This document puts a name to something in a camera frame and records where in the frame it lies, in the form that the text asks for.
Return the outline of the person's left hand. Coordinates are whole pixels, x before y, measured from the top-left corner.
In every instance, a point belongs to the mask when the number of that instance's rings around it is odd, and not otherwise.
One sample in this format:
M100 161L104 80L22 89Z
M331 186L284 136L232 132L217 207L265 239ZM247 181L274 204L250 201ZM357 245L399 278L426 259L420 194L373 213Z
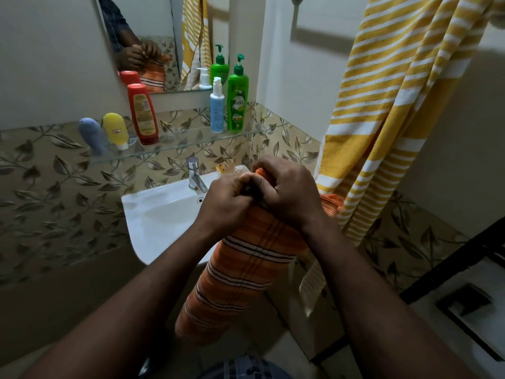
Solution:
M245 218L251 205L220 205L215 202L215 180L205 195L194 226L209 239L219 241L231 235Z

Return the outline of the person's right hand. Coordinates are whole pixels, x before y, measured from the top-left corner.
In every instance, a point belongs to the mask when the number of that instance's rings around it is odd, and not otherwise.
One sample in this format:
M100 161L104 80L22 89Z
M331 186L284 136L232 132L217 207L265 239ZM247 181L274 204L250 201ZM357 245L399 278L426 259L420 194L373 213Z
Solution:
M319 191L311 173L302 165L288 161L287 176L282 184L288 191L286 206L269 207L268 210L301 234L310 233L314 225L324 224L328 216L322 207Z

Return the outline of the orange striped towel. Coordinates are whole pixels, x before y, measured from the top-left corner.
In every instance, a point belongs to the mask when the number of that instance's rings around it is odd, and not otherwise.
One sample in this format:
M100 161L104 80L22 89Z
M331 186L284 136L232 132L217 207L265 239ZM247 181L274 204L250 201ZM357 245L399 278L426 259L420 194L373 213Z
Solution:
M309 251L302 235L259 205L220 240L175 322L175 334L207 345L226 331L287 269Z

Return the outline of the person's left forearm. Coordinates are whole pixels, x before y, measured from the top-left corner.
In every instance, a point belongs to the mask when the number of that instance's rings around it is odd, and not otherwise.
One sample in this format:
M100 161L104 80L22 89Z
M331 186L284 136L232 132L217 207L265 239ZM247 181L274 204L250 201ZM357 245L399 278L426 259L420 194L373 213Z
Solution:
M134 279L64 338L21 379L130 379L209 249L233 226L196 221Z

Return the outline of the person's right forearm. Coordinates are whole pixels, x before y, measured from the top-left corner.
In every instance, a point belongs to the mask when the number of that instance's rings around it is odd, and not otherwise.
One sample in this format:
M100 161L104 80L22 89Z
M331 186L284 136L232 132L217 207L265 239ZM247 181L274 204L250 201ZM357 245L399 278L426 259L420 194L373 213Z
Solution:
M300 232L316 256L363 379L479 379L325 214Z

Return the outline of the chrome faucet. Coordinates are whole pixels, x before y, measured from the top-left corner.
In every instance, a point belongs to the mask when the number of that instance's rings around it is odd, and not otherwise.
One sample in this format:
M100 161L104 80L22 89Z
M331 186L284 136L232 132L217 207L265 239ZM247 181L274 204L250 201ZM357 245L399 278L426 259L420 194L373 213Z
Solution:
M207 193L208 188L199 176L199 159L195 156L186 159L188 167L188 187L193 191Z

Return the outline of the white ceramic sink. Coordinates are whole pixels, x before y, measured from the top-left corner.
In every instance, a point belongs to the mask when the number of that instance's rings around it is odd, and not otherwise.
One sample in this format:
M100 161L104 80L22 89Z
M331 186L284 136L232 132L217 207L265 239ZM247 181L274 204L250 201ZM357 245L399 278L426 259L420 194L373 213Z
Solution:
M148 266L192 226L206 197L187 179L121 198L131 246Z

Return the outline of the white blue pump bottle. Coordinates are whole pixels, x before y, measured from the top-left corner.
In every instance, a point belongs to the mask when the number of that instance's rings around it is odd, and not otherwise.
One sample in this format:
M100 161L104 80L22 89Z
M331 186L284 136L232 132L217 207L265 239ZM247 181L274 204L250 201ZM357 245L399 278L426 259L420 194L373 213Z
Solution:
M224 131L224 106L225 96L222 91L222 79L214 77L213 91L210 95L210 123L213 133Z

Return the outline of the red shampoo bottle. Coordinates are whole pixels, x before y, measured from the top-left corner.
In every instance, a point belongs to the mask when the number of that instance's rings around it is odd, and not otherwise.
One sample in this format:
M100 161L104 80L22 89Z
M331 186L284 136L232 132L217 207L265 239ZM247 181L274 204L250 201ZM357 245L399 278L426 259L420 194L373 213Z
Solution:
M159 128L147 87L142 83L127 85L127 92L135 132L143 146L159 142Z

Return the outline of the yellow squeeze tube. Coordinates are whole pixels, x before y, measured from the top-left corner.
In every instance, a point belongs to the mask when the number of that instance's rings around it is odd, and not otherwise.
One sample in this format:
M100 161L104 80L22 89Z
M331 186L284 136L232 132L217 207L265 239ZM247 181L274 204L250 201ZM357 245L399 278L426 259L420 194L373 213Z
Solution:
M116 113L107 113L103 117L103 128L108 140L116 146L119 151L129 148L129 133L123 117Z

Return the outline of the grey-blue squeeze tube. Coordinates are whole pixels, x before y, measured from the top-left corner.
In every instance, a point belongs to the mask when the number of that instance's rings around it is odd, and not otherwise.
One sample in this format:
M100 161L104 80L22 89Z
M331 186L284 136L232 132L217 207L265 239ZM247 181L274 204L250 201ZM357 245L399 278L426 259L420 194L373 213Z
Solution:
M105 133L96 120L82 118L79 120L78 131L95 156L102 156L106 152Z

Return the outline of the yellow white striped towel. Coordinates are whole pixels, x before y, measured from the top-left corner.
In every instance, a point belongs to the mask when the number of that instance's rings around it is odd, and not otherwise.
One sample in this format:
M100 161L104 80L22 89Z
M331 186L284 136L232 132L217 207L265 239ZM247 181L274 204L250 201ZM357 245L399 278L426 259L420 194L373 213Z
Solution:
M359 246L422 149L505 0L369 0L315 169Z

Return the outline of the glass wall shelf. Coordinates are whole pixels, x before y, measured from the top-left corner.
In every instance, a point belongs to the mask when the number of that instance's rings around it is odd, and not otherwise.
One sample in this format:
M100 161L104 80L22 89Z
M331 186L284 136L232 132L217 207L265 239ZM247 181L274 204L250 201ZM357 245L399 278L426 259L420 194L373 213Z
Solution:
M223 131L214 133L211 127L203 126L193 129L175 129L159 134L159 140L153 145L142 145L140 140L133 136L131 132L128 141L128 148L120 150L110 140L105 139L105 148L101 154L89 149L82 155L87 157L91 164L111 162L126 158L139 158L145 154L155 154L172 149L187 148L189 146L205 146L216 141L236 138L240 136L252 136L254 134L264 134L267 130L258 123L247 123L240 132Z

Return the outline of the wall mirror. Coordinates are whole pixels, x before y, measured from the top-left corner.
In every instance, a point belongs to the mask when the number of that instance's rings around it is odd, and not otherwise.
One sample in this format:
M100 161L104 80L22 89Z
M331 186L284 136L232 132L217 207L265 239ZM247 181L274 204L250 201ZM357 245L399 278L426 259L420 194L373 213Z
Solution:
M211 90L230 72L230 0L95 0L123 84Z

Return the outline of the black door frame bar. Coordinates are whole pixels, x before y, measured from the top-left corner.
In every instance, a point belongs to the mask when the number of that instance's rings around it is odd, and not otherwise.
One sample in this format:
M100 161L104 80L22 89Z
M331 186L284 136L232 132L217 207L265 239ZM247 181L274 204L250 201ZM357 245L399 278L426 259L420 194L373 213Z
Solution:
M407 287L400 293L400 298L410 305L485 258L505 269L505 216L472 237Z

